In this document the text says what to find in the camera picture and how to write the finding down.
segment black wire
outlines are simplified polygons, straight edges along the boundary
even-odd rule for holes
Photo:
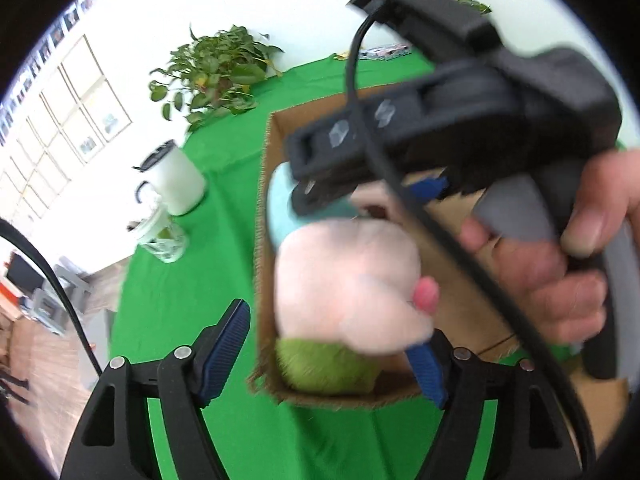
[[[475,282],[502,318],[517,334],[522,345],[536,363],[536,366],[545,374],[558,397],[560,405],[574,428],[578,449],[580,450],[582,470],[586,472],[593,468],[596,461],[595,444],[593,442],[589,419],[570,380],[562,371],[562,368],[549,351],[540,334],[529,323],[515,302],[494,282],[480,264],[462,248],[457,240],[422,208],[412,193],[402,185],[401,177],[367,126],[364,110],[360,104],[356,90],[356,65],[362,40],[371,25],[375,23],[376,18],[380,15],[380,10],[381,6],[370,13],[358,28],[351,42],[345,70],[347,106],[350,108],[351,119],[353,126],[355,126],[355,134],[360,137],[363,143],[369,169],[378,178],[386,181],[388,186],[400,198],[407,211],[422,223],[423,227],[449,254],[458,267]]]
[[[492,344],[491,346],[484,348],[483,350],[479,351],[476,353],[476,355],[478,357],[480,357],[482,354],[486,354],[487,352],[490,352],[491,350],[493,350],[494,348],[498,348],[498,346],[500,346],[501,344],[506,343],[509,339],[513,339],[514,337],[516,337],[515,334],[511,334],[508,335],[507,337],[505,337],[504,339],[498,341],[497,343]]]
[[[24,255],[30,259],[36,267],[38,267],[45,278],[49,280],[49,283],[55,290],[56,294],[60,298],[62,305],[65,307],[66,312],[69,314],[69,318],[71,319],[71,323],[80,338],[80,343],[82,348],[86,352],[87,357],[89,358],[89,362],[94,367],[95,372],[100,376],[102,374],[102,368],[100,368],[100,363],[98,359],[95,357],[94,352],[91,350],[91,346],[89,345],[89,341],[86,338],[86,334],[82,329],[82,325],[80,324],[80,320],[78,319],[78,314],[76,314],[75,309],[71,305],[69,298],[66,296],[65,289],[62,288],[60,282],[58,281],[58,277],[56,276],[53,269],[49,266],[47,261],[44,259],[44,256],[38,252],[38,250],[31,244],[30,241],[25,238],[18,229],[9,224],[5,219],[0,218],[0,237],[7,240],[9,243],[13,244],[20,251],[24,253]]]

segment green fuzzy ball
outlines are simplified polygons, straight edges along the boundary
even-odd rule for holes
[[[373,359],[338,343],[278,339],[276,356],[285,382],[309,394],[370,394],[380,373]]]

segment stuffed toy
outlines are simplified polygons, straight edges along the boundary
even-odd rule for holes
[[[438,285],[420,276],[409,235],[367,214],[403,218],[383,183],[305,217],[290,203],[295,185],[289,163],[279,165],[266,208],[281,374],[301,392],[371,393],[381,370],[407,371],[402,352],[431,337]]]

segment green table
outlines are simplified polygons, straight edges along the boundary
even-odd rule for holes
[[[417,54],[359,64],[359,86],[401,81],[430,70]],[[113,327],[112,355],[132,362],[164,357],[193,342],[233,298],[254,302],[254,226],[260,154],[269,113],[344,89],[344,62],[331,58],[289,70],[255,88],[259,106],[192,135],[185,152],[209,182],[204,202],[178,218],[190,246],[164,264],[138,248]],[[440,421],[422,399],[368,412],[277,406],[249,393],[255,365],[252,330],[222,396],[204,410],[212,439],[232,480],[413,479]],[[482,477],[495,405],[486,404],[469,479]],[[175,479],[159,403],[150,401],[163,477]]]

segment pink plush toy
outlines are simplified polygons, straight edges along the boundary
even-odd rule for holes
[[[383,356],[430,339],[438,285],[420,276],[418,248],[400,226],[327,219],[284,239],[274,299],[281,338]]]

